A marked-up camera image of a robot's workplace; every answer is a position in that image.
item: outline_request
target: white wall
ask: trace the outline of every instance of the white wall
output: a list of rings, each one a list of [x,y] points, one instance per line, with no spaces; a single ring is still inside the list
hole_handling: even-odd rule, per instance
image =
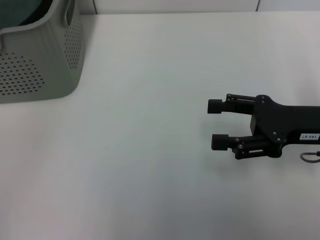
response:
[[[95,0],[99,14],[253,12],[258,0]]]
[[[95,14],[93,0],[78,0],[78,5],[81,14]]]
[[[260,11],[319,11],[320,0],[261,0]]]

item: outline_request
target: plastic basket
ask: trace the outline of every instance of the plastic basket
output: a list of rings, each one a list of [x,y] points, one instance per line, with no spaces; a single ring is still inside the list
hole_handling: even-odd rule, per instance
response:
[[[72,93],[84,58],[76,0],[53,0],[40,20],[0,31],[0,103],[54,99]]]

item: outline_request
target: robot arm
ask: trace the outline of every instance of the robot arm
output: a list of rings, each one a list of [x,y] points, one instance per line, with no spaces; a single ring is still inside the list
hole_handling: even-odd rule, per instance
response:
[[[212,150],[226,151],[230,148],[236,159],[279,158],[285,145],[320,144],[320,107],[317,106],[285,106],[267,95],[228,94],[224,102],[221,99],[209,100],[208,114],[222,112],[251,115],[252,136],[212,135]]]

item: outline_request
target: perforated basket side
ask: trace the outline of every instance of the perforated basket side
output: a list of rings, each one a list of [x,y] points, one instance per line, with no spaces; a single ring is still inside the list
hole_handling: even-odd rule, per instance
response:
[[[70,26],[64,34],[64,54],[70,69],[78,67],[82,48],[82,28],[78,11],[75,11]]]
[[[0,54],[0,95],[41,91],[45,80],[31,59],[14,52]]]

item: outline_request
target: white table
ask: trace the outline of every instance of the white table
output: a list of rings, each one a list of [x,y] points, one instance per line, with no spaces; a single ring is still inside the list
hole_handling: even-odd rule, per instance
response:
[[[235,160],[250,117],[208,99],[320,105],[320,12],[84,16],[78,88],[0,105],[1,240],[315,240],[320,164]]]

